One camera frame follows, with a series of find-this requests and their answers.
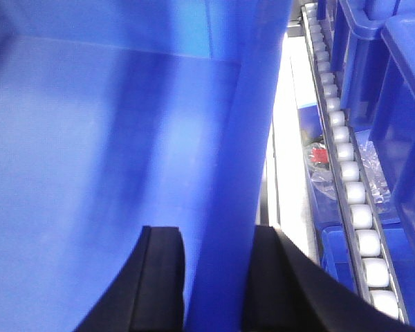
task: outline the clear plastic bag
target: clear plastic bag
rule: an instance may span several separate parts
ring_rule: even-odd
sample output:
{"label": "clear plastic bag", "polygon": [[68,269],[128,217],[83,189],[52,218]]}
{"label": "clear plastic bag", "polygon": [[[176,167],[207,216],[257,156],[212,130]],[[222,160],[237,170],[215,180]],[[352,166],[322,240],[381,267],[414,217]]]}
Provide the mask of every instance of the clear plastic bag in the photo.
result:
{"label": "clear plastic bag", "polygon": [[311,181],[313,186],[327,197],[333,200],[337,199],[332,171],[328,169],[317,169],[312,173]]}
{"label": "clear plastic bag", "polygon": [[376,204],[378,213],[394,212],[391,204],[391,193],[387,185],[385,176],[382,172],[380,161],[372,141],[367,140],[361,144],[360,155],[365,167],[366,175],[369,180],[372,196]]}
{"label": "clear plastic bag", "polygon": [[315,142],[307,145],[304,148],[304,153],[313,186],[330,199],[336,200],[335,185],[332,171],[329,169],[326,146],[322,142]]}

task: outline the white roller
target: white roller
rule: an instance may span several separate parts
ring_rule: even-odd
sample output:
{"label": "white roller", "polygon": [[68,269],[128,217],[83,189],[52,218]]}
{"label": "white roller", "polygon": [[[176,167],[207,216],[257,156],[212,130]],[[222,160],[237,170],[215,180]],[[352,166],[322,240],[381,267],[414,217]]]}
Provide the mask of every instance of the white roller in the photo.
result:
{"label": "white roller", "polygon": [[334,127],[332,133],[335,143],[347,143],[349,141],[349,128],[346,126]]}
{"label": "white roller", "polygon": [[380,237],[376,230],[356,230],[362,257],[377,257],[381,253]]}
{"label": "white roller", "polygon": [[338,161],[348,161],[354,159],[352,143],[338,143],[335,147],[337,149]]}
{"label": "white roller", "polygon": [[368,287],[382,288],[389,285],[389,269],[383,258],[363,258]]}
{"label": "white roller", "polygon": [[338,97],[326,98],[327,111],[335,112],[340,110],[340,99]]}
{"label": "white roller", "polygon": [[398,301],[394,292],[390,290],[371,290],[373,306],[382,313],[398,319],[400,311],[398,309]]}
{"label": "white roller", "polygon": [[342,161],[340,166],[343,182],[356,182],[360,180],[360,169],[356,161]]}
{"label": "white roller", "polygon": [[320,80],[321,80],[321,84],[323,84],[323,85],[333,84],[335,82],[335,75],[333,73],[320,73]]}
{"label": "white roller", "polygon": [[372,228],[372,210],[367,204],[351,205],[353,228],[366,230]]}
{"label": "white roller", "polygon": [[320,33],[321,32],[321,25],[315,24],[313,26],[309,25],[309,31],[311,33]]}
{"label": "white roller", "polygon": [[317,10],[315,8],[310,8],[306,10],[306,15],[308,18],[317,17]]}
{"label": "white roller", "polygon": [[344,126],[345,116],[343,111],[329,113],[329,123],[331,127]]}
{"label": "white roller", "polygon": [[331,63],[329,61],[317,62],[318,73],[324,73],[331,70]]}
{"label": "white roller", "polygon": [[366,201],[366,189],[362,182],[346,182],[347,203],[363,204]]}
{"label": "white roller", "polygon": [[308,20],[310,26],[316,26],[318,24],[317,17],[308,17]]}
{"label": "white roller", "polygon": [[326,50],[326,44],[323,41],[317,41],[315,43],[312,43],[312,46],[315,52],[318,52],[320,50]]}
{"label": "white roller", "polygon": [[323,39],[324,37],[322,33],[311,33],[311,40],[313,43],[322,42]]}
{"label": "white roller", "polygon": [[329,61],[330,59],[329,52],[327,50],[319,50],[315,53],[315,57],[317,58],[317,62]]}
{"label": "white roller", "polygon": [[323,94],[325,98],[334,98],[338,96],[338,87],[336,84],[323,85]]}

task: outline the blue surface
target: blue surface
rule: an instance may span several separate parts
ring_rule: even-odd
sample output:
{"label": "blue surface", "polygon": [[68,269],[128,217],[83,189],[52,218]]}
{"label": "blue surface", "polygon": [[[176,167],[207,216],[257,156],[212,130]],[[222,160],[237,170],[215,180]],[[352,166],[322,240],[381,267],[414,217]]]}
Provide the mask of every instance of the blue surface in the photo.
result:
{"label": "blue surface", "polygon": [[319,21],[326,19],[326,0],[318,0],[317,3],[317,19]]}
{"label": "blue surface", "polygon": [[0,331],[73,329],[143,225],[238,329],[290,8],[243,1],[0,1]]}
{"label": "blue surface", "polygon": [[309,138],[315,140],[323,134],[318,105],[314,104],[312,106],[302,107],[298,110],[298,116],[299,127]]}
{"label": "blue surface", "polygon": [[323,245],[322,267],[335,280],[356,292],[353,274],[350,267],[349,251],[346,237],[341,226],[325,228],[321,232]]}
{"label": "blue surface", "polygon": [[415,254],[400,224],[386,225],[384,231],[409,321],[415,326]]}
{"label": "blue surface", "polygon": [[142,225],[181,228],[189,299],[238,74],[233,63],[69,41],[7,45],[0,320],[71,330]]}
{"label": "blue surface", "polygon": [[371,139],[415,254],[415,15],[391,18],[382,36],[391,59]]}
{"label": "blue surface", "polygon": [[331,68],[337,72],[342,108],[356,131],[374,118],[389,51],[380,34],[385,20],[415,11],[415,0],[339,0]]}

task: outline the blue plastic bin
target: blue plastic bin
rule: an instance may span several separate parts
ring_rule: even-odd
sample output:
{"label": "blue plastic bin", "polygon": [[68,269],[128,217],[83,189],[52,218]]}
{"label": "blue plastic bin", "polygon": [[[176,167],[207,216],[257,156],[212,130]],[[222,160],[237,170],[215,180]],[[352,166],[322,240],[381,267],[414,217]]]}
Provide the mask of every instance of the blue plastic bin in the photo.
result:
{"label": "blue plastic bin", "polygon": [[391,58],[371,139],[415,252],[415,15],[389,19],[382,38]]}
{"label": "blue plastic bin", "polygon": [[356,131],[371,126],[389,51],[380,38],[385,20],[415,11],[415,0],[339,0],[331,69],[337,73],[341,106]]}
{"label": "blue plastic bin", "polygon": [[317,20],[321,21],[323,19],[326,19],[326,13],[327,13],[327,1],[326,0],[318,0],[317,3]]}
{"label": "blue plastic bin", "polygon": [[355,284],[350,267],[349,251],[341,226],[325,228],[321,232],[323,254],[321,266],[335,280],[355,292]]}
{"label": "blue plastic bin", "polygon": [[290,1],[0,0],[0,331],[72,331],[144,225],[238,331]]}
{"label": "blue plastic bin", "polygon": [[415,326],[415,254],[402,224],[384,226],[394,269],[406,305],[409,322]]}

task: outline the black rubber edge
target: black rubber edge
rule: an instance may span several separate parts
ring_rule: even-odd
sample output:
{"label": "black rubber edge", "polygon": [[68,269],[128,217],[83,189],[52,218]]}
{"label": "black rubber edge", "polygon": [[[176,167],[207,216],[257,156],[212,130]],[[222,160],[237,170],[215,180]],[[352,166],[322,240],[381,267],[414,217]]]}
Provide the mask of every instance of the black rubber edge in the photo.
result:
{"label": "black rubber edge", "polygon": [[315,265],[281,231],[256,226],[243,332],[415,332]]}
{"label": "black rubber edge", "polygon": [[184,275],[178,228],[143,227],[122,270],[75,331],[182,331]]}

